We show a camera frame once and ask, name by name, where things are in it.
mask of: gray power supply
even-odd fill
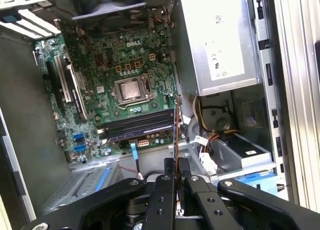
[[[181,88],[210,95],[261,83],[249,0],[178,0],[173,43]]]

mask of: blue sata port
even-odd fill
[[[81,145],[81,146],[75,146],[74,151],[76,152],[82,152],[86,150],[86,145]]]
[[[85,135],[83,133],[79,133],[73,136],[74,139],[80,139],[80,138],[84,138]]]

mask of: capacitor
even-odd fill
[[[51,46],[55,46],[55,45],[56,45],[56,41],[55,41],[55,40],[50,40],[50,41],[49,41],[49,44],[50,44]]]

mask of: black ram module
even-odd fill
[[[131,139],[173,129],[174,111],[172,109],[137,116],[125,120],[106,123],[98,127],[102,131],[100,139],[108,142]]]

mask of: blue plastic tab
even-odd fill
[[[80,139],[80,138],[84,138],[85,135],[83,133],[79,133],[73,136],[74,139]]]
[[[81,145],[81,146],[75,146],[74,151],[76,152],[82,152],[86,150],[86,145]]]
[[[135,143],[131,143],[130,147],[131,147],[131,150],[132,150],[133,158],[135,160],[138,160],[138,151],[137,151],[136,144]]]
[[[104,182],[105,182],[105,180],[106,180],[106,178],[107,178],[107,176],[109,174],[109,171],[110,171],[110,168],[105,169],[105,171],[104,171],[104,173],[103,173],[98,185],[96,186],[96,188],[94,190],[95,192],[101,190],[102,185],[104,184]]]

